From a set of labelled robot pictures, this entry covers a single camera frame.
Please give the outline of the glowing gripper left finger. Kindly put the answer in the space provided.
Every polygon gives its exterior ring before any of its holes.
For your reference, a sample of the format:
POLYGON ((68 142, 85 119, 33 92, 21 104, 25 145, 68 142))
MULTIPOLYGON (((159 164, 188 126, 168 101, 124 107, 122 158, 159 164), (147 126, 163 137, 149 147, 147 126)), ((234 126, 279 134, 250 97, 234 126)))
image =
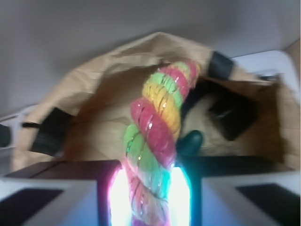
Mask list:
POLYGON ((3 226, 128 226, 127 182, 117 160, 40 162, 0 180, 3 226))

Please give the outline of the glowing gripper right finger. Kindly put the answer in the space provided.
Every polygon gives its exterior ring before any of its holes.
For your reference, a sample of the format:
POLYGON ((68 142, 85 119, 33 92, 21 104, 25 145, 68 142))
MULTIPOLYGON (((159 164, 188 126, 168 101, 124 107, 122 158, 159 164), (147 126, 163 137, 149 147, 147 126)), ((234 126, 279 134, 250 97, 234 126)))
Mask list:
POLYGON ((172 225, 298 226, 300 178, 262 157, 180 157, 172 171, 172 225))

